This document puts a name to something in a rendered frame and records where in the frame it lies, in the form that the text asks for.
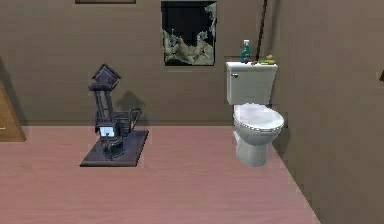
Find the white toilet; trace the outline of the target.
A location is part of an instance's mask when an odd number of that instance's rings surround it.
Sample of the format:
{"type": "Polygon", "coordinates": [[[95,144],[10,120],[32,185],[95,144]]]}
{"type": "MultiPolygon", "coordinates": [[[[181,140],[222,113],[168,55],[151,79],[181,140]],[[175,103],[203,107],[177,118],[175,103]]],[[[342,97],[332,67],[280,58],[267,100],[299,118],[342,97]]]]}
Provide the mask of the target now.
{"type": "Polygon", "coordinates": [[[227,62],[227,102],[233,106],[236,156],[248,166],[264,166],[268,147],[280,134],[284,118],[268,107],[276,64],[227,62]]]}

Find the teal spray bottle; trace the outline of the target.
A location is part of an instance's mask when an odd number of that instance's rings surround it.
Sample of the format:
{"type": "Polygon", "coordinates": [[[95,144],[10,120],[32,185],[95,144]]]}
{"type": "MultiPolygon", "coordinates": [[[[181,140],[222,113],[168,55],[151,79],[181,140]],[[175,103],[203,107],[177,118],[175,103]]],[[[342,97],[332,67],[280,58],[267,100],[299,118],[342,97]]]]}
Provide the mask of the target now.
{"type": "Polygon", "coordinates": [[[248,63],[249,57],[250,57],[249,40],[244,40],[243,43],[244,43],[244,50],[241,53],[240,62],[241,63],[248,63]]]}

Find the dark framed wall picture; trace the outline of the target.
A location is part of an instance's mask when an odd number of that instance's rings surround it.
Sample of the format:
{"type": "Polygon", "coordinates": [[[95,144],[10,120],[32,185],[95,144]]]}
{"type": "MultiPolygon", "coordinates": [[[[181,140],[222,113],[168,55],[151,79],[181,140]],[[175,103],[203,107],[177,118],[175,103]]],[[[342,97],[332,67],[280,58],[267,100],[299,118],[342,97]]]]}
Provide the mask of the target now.
{"type": "Polygon", "coordinates": [[[166,66],[213,66],[217,2],[161,2],[161,31],[166,66]]]}

